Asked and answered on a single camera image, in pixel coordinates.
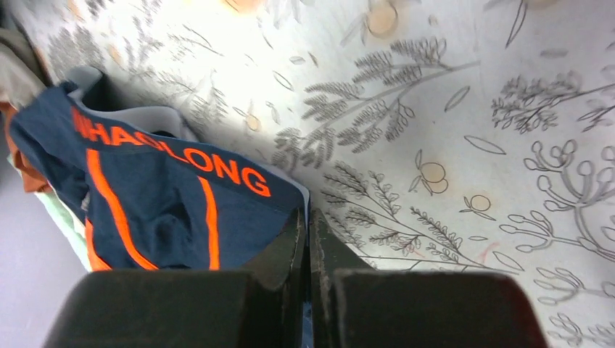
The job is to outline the navy underwear orange trim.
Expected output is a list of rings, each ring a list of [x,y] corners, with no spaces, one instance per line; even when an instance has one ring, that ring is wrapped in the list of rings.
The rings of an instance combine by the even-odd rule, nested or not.
[[[94,270],[237,268],[310,199],[280,170],[198,141],[177,109],[119,108],[94,67],[42,91],[9,131],[82,220]]]

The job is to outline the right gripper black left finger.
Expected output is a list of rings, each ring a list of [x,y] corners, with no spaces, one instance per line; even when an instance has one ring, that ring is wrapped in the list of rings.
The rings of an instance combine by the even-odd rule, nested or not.
[[[303,209],[233,270],[109,270],[68,295],[45,347],[299,347]]]

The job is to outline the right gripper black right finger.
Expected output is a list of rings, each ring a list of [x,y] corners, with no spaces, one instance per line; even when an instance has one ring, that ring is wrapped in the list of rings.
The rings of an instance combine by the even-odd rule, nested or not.
[[[530,301],[493,272],[380,271],[310,214],[314,347],[546,347]]]

